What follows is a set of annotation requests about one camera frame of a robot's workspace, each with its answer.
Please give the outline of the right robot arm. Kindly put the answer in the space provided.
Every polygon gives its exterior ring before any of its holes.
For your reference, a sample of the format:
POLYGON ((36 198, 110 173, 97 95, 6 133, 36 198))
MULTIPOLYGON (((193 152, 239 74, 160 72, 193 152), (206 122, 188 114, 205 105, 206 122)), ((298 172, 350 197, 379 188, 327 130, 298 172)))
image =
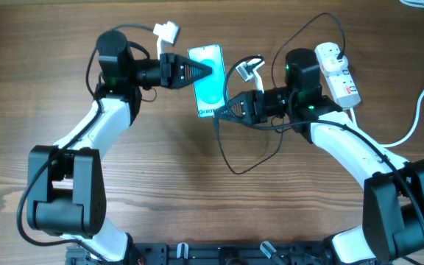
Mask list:
POLYGON ((257 88, 226 98, 214 113, 256 130, 271 116, 332 155, 364 192, 362 223, 330 236, 325 246, 333 264, 389 263, 424 250, 424 160, 411 162, 360 130, 346 112, 322 93, 319 63, 310 49, 286 55, 286 84, 257 88))

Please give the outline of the white power strip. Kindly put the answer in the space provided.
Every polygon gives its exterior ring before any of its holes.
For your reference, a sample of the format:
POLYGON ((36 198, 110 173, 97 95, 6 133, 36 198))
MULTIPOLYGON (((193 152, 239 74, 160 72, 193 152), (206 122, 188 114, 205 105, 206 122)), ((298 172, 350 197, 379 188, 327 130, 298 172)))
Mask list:
MULTIPOLYGON (((315 48, 314 52, 317 56, 317 60, 320 67, 321 59, 329 56, 335 56, 338 58, 341 53, 341 50, 336 43, 326 42, 318 45, 315 48)), ((325 76, 323 74, 323 76, 330 89, 333 100, 343 110, 349 110, 351 108, 354 108, 361 102, 361 97, 359 95, 358 89, 349 71, 349 62, 347 68, 344 69, 342 72, 330 76, 325 76)))

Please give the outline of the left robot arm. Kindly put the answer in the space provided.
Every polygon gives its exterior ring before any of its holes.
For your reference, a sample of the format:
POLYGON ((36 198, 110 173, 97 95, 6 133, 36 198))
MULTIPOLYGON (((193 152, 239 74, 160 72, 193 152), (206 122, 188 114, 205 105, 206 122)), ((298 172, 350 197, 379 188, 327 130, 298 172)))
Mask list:
POLYGON ((210 66, 174 53, 150 57, 141 45, 117 29, 102 33, 92 53, 101 74, 90 89, 93 105, 85 118, 50 146, 29 153, 28 183, 18 205, 17 226, 30 244, 42 243, 24 231, 57 237, 56 245, 74 243, 95 264, 143 264, 132 237, 106 217, 102 158, 138 115, 142 90, 183 88, 212 74, 210 66))

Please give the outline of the Galaxy smartphone teal screen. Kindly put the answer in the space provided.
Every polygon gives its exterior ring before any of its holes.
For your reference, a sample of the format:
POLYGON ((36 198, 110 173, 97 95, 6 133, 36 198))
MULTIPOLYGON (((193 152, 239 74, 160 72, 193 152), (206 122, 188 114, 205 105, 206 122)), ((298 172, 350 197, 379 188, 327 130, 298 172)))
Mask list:
POLYGON ((194 83, 197 113, 201 119, 214 117, 214 111, 225 105, 223 87, 225 65, 219 44, 195 47, 188 50, 191 60, 211 67, 212 73, 194 83))

